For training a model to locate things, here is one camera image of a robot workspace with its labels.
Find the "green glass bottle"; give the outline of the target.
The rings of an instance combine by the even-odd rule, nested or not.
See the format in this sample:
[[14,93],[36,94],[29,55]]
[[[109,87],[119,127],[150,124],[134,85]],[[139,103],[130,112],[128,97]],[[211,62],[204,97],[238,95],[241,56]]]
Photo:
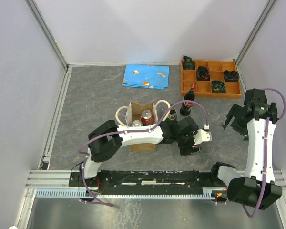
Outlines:
[[176,113],[176,109],[174,107],[170,110],[169,115],[167,116],[165,121],[168,123],[172,123],[172,122],[177,121],[177,113]]

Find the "purple soda can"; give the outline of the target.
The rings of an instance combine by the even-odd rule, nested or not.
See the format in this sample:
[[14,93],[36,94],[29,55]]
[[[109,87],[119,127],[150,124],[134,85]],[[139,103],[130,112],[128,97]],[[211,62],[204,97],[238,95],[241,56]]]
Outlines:
[[143,126],[143,124],[140,120],[134,120],[134,121],[132,121],[131,126],[132,127],[140,127],[140,126]]

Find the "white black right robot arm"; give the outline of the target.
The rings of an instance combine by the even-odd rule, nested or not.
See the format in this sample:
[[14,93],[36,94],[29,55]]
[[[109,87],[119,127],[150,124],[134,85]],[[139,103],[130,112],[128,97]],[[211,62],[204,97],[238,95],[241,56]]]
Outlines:
[[248,141],[248,156],[244,173],[226,163],[212,166],[209,181],[213,186],[227,186],[229,201],[243,208],[265,210],[282,195],[282,188],[275,184],[272,163],[272,144],[276,123],[281,117],[275,103],[268,104],[266,89],[250,89],[245,93],[244,105],[234,104],[226,116],[223,128],[231,126]]

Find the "red soda can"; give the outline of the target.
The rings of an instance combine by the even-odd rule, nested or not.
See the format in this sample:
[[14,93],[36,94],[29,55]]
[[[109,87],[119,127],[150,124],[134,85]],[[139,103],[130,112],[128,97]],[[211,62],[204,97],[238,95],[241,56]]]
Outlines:
[[143,110],[141,113],[141,122],[143,126],[154,124],[154,115],[151,110]]
[[201,146],[200,145],[194,145],[191,147],[191,154],[195,154],[201,151]]

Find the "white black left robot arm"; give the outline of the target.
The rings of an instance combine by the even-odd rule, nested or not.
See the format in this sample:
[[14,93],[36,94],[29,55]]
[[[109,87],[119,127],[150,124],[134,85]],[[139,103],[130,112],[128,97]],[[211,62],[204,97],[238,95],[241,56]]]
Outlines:
[[88,144],[88,158],[82,165],[79,180],[85,186],[95,183],[99,167],[121,147],[137,144],[172,144],[176,142],[180,155],[187,156],[201,150],[195,144],[194,136],[198,134],[198,125],[191,117],[181,121],[162,121],[159,125],[128,127],[117,125],[114,120],[108,120],[90,132],[88,139],[96,140]]

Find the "canvas tote bag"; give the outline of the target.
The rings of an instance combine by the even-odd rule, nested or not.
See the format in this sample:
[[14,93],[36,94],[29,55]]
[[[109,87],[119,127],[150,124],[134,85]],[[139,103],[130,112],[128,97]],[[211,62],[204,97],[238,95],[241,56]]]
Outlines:
[[[122,106],[116,111],[115,119],[122,126],[142,127],[156,124],[158,122],[156,108],[160,103],[166,104],[167,108],[170,107],[170,104],[166,100],[159,100],[156,104],[152,101],[144,105],[130,101],[128,106]],[[126,109],[125,122],[119,119],[119,112],[123,109]],[[154,151],[156,150],[156,145],[148,143],[132,144],[129,146],[129,150]]]

